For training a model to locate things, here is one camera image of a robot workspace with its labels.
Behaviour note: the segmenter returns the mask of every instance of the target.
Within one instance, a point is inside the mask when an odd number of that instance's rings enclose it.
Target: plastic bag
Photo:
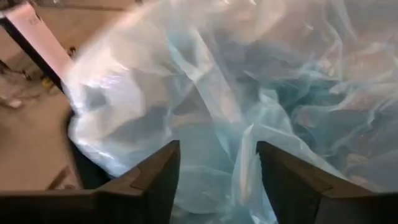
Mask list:
[[[368,189],[397,190],[396,9],[391,0],[146,5],[68,72],[70,136],[113,176],[179,139],[175,223],[276,222],[260,140]]]

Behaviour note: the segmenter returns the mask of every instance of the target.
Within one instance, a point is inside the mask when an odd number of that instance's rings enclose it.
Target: white label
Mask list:
[[[52,70],[62,79],[64,70],[72,62],[65,49],[37,16],[28,3],[5,12],[6,17],[33,46]]]

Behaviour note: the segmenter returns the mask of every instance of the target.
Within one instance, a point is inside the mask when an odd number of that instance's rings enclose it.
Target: crumpled plastic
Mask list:
[[[393,0],[144,5],[68,71],[70,137],[115,177],[180,140],[172,223],[275,223],[257,141],[398,190],[397,10]]]

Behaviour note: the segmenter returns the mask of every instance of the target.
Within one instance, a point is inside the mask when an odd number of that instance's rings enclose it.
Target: black bar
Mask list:
[[[36,63],[36,65],[48,76],[51,81],[61,90],[62,82],[60,77],[55,71],[48,65],[48,63],[42,58],[42,56],[31,46],[29,41],[19,32],[19,30],[9,21],[6,17],[0,20],[0,24],[4,27],[6,32],[11,36],[12,39],[17,42],[21,49]]]

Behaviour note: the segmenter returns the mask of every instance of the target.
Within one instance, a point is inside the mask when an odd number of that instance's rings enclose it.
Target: concrete floor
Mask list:
[[[82,0],[79,4],[127,7],[131,0]],[[56,38],[65,47],[79,48],[121,12],[79,9],[37,9]],[[0,59],[15,69],[34,72],[37,67],[13,40],[0,30]],[[40,94],[24,98],[18,110],[0,107],[0,190],[45,189],[67,165],[66,133],[63,127],[70,109],[60,92],[48,94],[38,80],[29,84]]]

